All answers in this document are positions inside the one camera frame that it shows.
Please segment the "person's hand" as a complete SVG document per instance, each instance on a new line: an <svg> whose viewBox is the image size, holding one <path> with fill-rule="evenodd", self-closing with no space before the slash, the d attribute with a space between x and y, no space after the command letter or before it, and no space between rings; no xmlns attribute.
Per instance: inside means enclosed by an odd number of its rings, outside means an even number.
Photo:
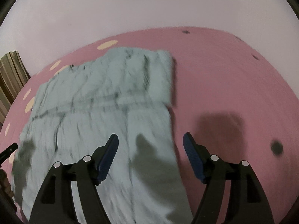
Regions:
<svg viewBox="0 0 299 224"><path fill-rule="evenodd" d="M0 182L4 196L14 203L14 192L12 191L12 187L7 177L7 173L2 168L0 169Z"/></svg>

